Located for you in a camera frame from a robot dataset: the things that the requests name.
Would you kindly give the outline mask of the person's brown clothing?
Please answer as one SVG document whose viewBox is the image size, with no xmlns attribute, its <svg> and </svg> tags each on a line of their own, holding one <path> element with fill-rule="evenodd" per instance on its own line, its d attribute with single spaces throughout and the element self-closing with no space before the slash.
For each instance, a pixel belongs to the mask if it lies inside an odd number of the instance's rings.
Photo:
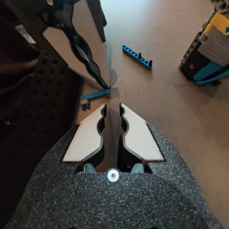
<svg viewBox="0 0 229 229">
<path fill-rule="evenodd" d="M 0 16 L 0 89 L 6 89 L 32 73 L 40 55 L 2 15 Z"/>
</svg>

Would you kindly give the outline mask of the blue grey toy robot model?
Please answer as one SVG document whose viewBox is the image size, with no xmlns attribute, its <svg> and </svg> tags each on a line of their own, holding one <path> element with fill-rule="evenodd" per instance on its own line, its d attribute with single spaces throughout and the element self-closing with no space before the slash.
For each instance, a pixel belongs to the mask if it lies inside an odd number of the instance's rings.
<svg viewBox="0 0 229 229">
<path fill-rule="evenodd" d="M 229 78 L 229 1 L 210 0 L 214 9 L 203 23 L 179 69 L 196 85 L 217 86 Z"/>
</svg>

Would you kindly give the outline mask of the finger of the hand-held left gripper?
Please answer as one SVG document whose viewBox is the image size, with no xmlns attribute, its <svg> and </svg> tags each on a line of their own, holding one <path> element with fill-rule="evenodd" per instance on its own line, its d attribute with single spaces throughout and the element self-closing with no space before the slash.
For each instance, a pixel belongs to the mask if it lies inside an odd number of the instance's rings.
<svg viewBox="0 0 229 229">
<path fill-rule="evenodd" d="M 80 0 L 74 4 L 72 24 L 78 35 L 88 44 L 91 52 L 91 58 L 98 66 L 102 80 L 108 88 L 110 88 L 107 44 L 102 41 L 89 6 L 85 0 Z"/>
<path fill-rule="evenodd" d="M 93 62 L 90 50 L 84 51 L 79 47 L 78 39 L 73 38 L 73 44 L 61 29 L 47 27 L 43 32 L 44 38 L 64 60 L 68 68 L 100 90 L 107 89 L 107 84 L 100 76 L 98 66 Z"/>
</svg>

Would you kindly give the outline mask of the teal long holed beam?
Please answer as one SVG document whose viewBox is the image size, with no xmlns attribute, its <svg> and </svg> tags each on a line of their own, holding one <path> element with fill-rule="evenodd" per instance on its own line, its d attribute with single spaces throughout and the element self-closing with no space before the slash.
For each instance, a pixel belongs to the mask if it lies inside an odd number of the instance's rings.
<svg viewBox="0 0 229 229">
<path fill-rule="evenodd" d="M 149 71 L 152 70 L 152 67 L 148 66 L 149 61 L 147 59 L 145 59 L 144 57 L 142 57 L 141 59 L 138 59 L 139 53 L 135 52 L 133 49 L 131 49 L 127 45 L 122 45 L 122 52 L 125 55 L 127 55 L 130 59 L 132 59 L 133 61 L 137 62 L 139 65 L 144 67 L 145 69 L 147 69 Z"/>
</svg>

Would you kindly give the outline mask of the black perforated panel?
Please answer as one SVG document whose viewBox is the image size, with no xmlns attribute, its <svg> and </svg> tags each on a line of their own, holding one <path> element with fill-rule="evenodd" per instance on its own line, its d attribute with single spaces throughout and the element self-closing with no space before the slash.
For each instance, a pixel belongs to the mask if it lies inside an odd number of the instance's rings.
<svg viewBox="0 0 229 229">
<path fill-rule="evenodd" d="M 17 208 L 35 168 L 70 129 L 82 78 L 41 51 L 16 117 L 0 133 L 0 228 Z"/>
</svg>

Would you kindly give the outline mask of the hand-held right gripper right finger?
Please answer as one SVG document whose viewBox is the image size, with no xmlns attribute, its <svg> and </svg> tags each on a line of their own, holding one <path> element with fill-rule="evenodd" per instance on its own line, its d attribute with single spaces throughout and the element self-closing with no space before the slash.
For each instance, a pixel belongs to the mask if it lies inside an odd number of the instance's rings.
<svg viewBox="0 0 229 229">
<path fill-rule="evenodd" d="M 152 131 L 143 118 L 120 103 L 122 137 L 122 157 L 127 163 L 162 162 L 165 158 Z"/>
</svg>

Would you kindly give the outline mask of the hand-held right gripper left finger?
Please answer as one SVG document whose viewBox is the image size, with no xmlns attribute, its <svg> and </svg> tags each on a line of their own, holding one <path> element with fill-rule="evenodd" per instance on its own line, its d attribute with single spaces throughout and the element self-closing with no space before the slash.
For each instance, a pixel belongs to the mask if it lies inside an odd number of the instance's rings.
<svg viewBox="0 0 229 229">
<path fill-rule="evenodd" d="M 62 162 L 82 163 L 102 150 L 107 105 L 103 104 L 82 120 Z"/>
</svg>

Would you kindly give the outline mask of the teal short beam with pins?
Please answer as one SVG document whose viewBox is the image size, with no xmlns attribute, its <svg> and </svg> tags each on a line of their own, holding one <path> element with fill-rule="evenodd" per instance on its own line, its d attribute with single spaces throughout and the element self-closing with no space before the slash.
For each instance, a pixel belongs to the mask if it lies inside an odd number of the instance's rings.
<svg viewBox="0 0 229 229">
<path fill-rule="evenodd" d="M 79 99 L 80 99 L 81 110 L 86 111 L 87 109 L 90 109 L 91 101 L 100 99 L 100 98 L 104 98 L 106 97 L 107 93 L 110 93 L 109 89 L 80 96 Z"/>
</svg>

